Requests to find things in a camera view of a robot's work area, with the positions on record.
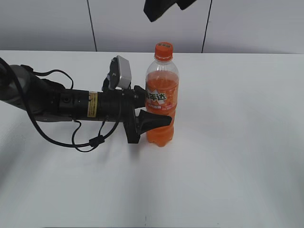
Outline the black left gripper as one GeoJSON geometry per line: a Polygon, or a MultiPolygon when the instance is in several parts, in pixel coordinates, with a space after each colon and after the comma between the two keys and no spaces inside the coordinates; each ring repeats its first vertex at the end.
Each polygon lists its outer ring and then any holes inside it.
{"type": "Polygon", "coordinates": [[[133,89],[115,89],[98,94],[97,117],[99,121],[114,122],[112,129],[104,135],[104,139],[111,136],[119,123],[123,124],[127,142],[136,144],[140,135],[160,127],[169,126],[172,118],[140,110],[135,115],[135,109],[145,107],[146,91],[139,85],[133,89]]]}

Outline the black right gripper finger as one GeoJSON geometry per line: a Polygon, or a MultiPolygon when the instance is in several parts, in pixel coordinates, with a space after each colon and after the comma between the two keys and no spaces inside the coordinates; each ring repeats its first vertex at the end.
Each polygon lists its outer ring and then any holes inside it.
{"type": "Polygon", "coordinates": [[[196,0],[177,0],[176,4],[181,10],[185,10],[188,8],[190,5],[192,5],[196,0]]]}
{"type": "Polygon", "coordinates": [[[175,3],[175,0],[146,0],[143,11],[150,22],[155,22],[175,3]]]}

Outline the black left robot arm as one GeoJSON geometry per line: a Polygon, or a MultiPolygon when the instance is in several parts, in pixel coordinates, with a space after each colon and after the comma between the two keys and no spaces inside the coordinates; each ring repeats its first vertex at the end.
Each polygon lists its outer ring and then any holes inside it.
{"type": "Polygon", "coordinates": [[[142,110],[146,92],[131,84],[129,61],[121,56],[111,60],[100,92],[65,88],[47,79],[46,72],[36,72],[27,65],[0,62],[0,99],[25,110],[38,130],[38,122],[112,122],[122,123],[128,143],[138,143],[149,130],[169,126],[168,115],[142,110]]]}

